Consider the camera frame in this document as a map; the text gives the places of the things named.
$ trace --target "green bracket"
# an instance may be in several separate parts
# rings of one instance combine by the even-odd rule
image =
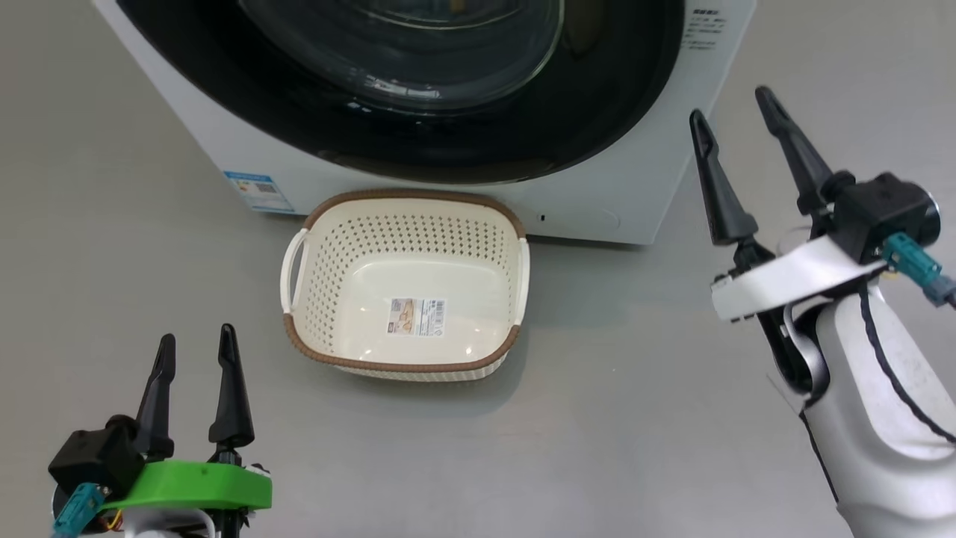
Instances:
[[[142,469],[129,495],[102,509],[133,506],[263,510],[272,507],[272,479],[226,463],[156,461]]]

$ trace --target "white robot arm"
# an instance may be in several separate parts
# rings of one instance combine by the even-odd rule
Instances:
[[[691,131],[715,245],[737,245],[736,267],[712,285],[718,315],[756,317],[830,484],[857,538],[956,536],[956,405],[899,318],[879,275],[899,271],[937,305],[956,284],[921,246],[940,231],[925,191],[883,174],[857,184],[832,173],[768,88],[757,89],[813,218],[811,240],[780,258],[753,238],[717,160],[703,114]],[[794,311],[801,310],[795,316]]]

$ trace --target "gray floor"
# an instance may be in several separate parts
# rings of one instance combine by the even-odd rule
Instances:
[[[713,123],[767,242],[800,219],[757,83],[835,166],[893,169],[954,211],[954,26],[946,0],[762,2]],[[693,177],[652,248],[534,245],[526,330],[493,377],[372,382],[291,348],[277,284],[299,223],[245,209],[90,6],[0,5],[0,69],[5,536],[48,531],[47,462],[136,411],[166,331],[177,456],[208,457],[223,322],[256,420],[245,455],[275,478],[248,536],[849,536],[757,326],[710,311],[730,252],[707,244]],[[934,253],[956,270],[953,230]],[[956,391],[953,313],[885,291]]]

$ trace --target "laundry basket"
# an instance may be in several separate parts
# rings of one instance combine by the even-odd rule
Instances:
[[[286,251],[286,332],[306,356],[352,373],[480,379],[517,339],[529,268],[521,223],[494,200],[342,194],[306,219]]]

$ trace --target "washing machine door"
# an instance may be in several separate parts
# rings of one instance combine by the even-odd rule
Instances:
[[[683,0],[118,0],[193,84],[345,167],[494,183],[633,127],[676,61]]]

